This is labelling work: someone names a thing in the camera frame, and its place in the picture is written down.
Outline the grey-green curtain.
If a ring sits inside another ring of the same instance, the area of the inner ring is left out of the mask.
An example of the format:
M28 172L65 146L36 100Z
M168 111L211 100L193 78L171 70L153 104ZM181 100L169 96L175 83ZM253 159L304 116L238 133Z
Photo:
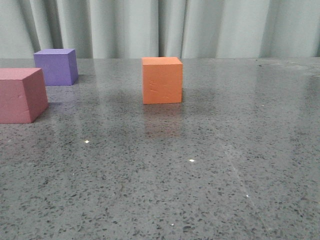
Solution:
M0 56L73 48L79 58L320 54L317 0L3 0Z

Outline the purple foam cube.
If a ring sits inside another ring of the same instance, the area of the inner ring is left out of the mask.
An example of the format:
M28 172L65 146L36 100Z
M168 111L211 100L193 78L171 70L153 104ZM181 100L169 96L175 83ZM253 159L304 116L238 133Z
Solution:
M72 86L78 79L76 50L43 49L33 54L35 67L43 71L46 86Z

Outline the orange foam cube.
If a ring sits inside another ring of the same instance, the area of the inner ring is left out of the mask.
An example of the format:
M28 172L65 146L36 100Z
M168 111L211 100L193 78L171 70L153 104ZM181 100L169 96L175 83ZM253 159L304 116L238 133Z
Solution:
M143 57L141 63L145 105L182 102L183 63L178 57Z

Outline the pink foam cube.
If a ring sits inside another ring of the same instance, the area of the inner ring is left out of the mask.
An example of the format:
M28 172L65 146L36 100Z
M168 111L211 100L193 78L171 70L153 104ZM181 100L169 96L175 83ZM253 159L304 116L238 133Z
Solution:
M32 123L48 108L41 68L0 69L0 122Z

